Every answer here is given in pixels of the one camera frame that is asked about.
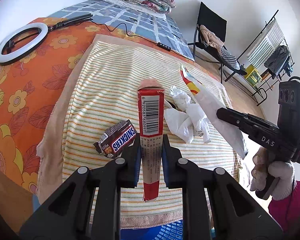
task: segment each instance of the black folding chair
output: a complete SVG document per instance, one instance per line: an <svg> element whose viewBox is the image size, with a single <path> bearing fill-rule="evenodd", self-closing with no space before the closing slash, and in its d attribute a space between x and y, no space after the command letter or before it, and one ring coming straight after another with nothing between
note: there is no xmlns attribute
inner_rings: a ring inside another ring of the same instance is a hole
<svg viewBox="0 0 300 240"><path fill-rule="evenodd" d="M197 26L194 31L194 41L193 41L193 43L188 43L188 45L193 45L193 58L195 57L195 48L196 47L198 47L200 49L204 49L211 56L213 56L217 60L217 62L208 61L208 60L204 60L204 61L211 62L211 63L217 63L217 64L221 65L219 68L220 75L221 75L221 84L222 84L222 76L223 76L223 66L226 66L233 71L233 73L225 79L225 82L227 82L235 73L238 73L239 75L246 75L247 73L243 66L240 66L239 70L234 69L220 57L218 50L216 48L214 48L212 46L206 47L202 43L203 36L200 31L200 25L204 25L208 30L212 31L221 41L225 42L225 40L226 40L227 21L224 20L223 18L221 18L215 12L211 11L203 2L201 2Z"/></svg>

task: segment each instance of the yellow basket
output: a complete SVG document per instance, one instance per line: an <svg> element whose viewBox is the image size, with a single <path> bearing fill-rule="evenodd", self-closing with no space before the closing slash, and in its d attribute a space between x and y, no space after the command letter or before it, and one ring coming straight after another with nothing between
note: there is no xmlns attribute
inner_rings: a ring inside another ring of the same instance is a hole
<svg viewBox="0 0 300 240"><path fill-rule="evenodd" d="M258 70L251 64L246 68L246 72L247 74L244 76L246 81L248 81L252 87L256 86L261 80Z"/></svg>

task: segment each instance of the red and white box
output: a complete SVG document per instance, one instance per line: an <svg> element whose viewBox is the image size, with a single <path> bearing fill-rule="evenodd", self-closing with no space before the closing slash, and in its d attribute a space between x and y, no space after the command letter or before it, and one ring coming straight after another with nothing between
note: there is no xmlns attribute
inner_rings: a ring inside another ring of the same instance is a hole
<svg viewBox="0 0 300 240"><path fill-rule="evenodd" d="M143 79L138 87L143 201L159 195L162 156L164 89L156 79Z"/></svg>

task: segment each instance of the magenta sleeve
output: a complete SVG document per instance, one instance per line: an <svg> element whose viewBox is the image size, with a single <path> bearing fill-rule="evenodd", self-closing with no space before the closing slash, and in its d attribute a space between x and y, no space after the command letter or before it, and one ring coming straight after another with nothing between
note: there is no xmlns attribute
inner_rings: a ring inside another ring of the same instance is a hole
<svg viewBox="0 0 300 240"><path fill-rule="evenodd" d="M283 231L286 231L300 216L300 181L297 181L292 196L277 201L271 200L268 208L270 215L279 223Z"/></svg>

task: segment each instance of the gloved hand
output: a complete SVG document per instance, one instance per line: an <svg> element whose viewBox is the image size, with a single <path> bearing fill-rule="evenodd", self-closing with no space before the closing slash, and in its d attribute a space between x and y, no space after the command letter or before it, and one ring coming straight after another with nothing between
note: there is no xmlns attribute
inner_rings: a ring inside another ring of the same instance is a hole
<svg viewBox="0 0 300 240"><path fill-rule="evenodd" d="M250 191L263 190L266 186L266 177L268 173L280 180L271 193L273 200L282 200L288 197L292 191L292 182L294 177L294 167L292 162L284 163L275 161L268 162L268 154L265 148L260 147L253 157L253 163L256 165L251 174L253 176Z"/></svg>

